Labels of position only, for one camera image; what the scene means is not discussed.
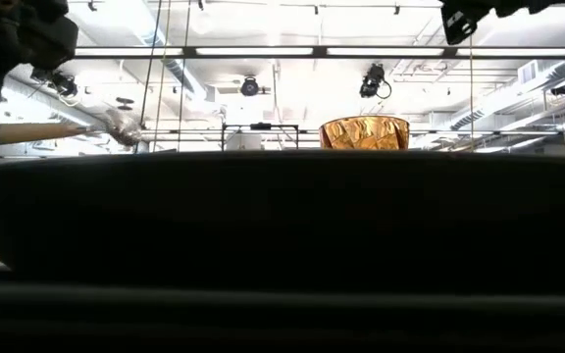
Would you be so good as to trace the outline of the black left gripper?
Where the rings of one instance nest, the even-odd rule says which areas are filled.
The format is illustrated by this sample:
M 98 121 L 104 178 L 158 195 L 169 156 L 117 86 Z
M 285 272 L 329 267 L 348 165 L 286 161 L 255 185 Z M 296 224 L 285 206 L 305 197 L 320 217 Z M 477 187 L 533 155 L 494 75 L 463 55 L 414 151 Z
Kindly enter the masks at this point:
M 67 0 L 0 0 L 0 102 L 16 65 L 50 71 L 73 58 L 78 26 L 68 12 Z

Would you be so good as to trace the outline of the white box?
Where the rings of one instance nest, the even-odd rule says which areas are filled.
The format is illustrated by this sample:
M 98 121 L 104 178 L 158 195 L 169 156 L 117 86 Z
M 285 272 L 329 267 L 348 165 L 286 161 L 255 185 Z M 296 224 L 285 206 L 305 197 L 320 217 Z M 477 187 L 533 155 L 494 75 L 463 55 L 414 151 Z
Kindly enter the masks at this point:
M 243 132 L 229 135 L 225 140 L 225 149 L 228 151 L 262 150 L 262 136 Z

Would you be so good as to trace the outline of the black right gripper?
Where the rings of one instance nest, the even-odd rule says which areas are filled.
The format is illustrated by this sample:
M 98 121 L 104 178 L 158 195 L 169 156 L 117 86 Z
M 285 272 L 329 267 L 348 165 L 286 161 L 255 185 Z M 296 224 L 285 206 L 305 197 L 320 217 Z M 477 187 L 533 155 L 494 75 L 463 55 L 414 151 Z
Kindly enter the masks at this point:
M 484 18 L 496 5 L 496 0 L 440 0 L 440 12 L 445 40 L 448 45 L 457 45 L 470 37 Z

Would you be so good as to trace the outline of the amber faceted cup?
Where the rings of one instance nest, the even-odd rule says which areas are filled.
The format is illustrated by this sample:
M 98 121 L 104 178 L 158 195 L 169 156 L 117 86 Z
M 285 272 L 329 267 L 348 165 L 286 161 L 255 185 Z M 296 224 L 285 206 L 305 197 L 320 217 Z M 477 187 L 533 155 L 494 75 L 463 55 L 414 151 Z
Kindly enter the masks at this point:
M 410 125 L 392 116 L 355 116 L 319 127 L 320 144 L 335 150 L 407 150 Z

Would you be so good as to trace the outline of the black round plate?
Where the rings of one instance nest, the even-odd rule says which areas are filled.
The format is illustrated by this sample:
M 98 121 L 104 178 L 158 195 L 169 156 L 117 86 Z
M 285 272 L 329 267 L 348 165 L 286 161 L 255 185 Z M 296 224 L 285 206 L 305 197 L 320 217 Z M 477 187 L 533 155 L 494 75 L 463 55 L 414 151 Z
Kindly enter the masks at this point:
M 565 292 L 565 158 L 153 153 L 0 165 L 20 277 L 273 290 Z

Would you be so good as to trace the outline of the black overhead light bar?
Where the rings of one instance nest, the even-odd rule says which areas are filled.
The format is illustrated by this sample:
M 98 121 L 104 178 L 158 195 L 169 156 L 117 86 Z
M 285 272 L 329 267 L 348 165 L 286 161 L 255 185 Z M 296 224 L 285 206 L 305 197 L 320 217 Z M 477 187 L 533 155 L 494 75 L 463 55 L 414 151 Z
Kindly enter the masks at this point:
M 79 47 L 77 60 L 121 59 L 440 59 L 562 60 L 565 47 L 168 46 Z

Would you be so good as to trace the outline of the silver ventilation duct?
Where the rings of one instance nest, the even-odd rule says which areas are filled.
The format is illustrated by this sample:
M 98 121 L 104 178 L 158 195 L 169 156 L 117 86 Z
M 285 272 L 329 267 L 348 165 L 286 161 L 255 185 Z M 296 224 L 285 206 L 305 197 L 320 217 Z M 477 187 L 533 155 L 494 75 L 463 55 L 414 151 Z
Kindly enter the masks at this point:
M 153 30 L 146 37 L 141 36 L 140 40 L 153 47 L 154 50 L 161 50 L 167 44 L 166 37 L 160 29 Z M 209 99 L 209 89 L 198 80 L 183 60 L 165 57 L 161 58 L 160 62 L 178 80 L 192 100 L 207 101 Z

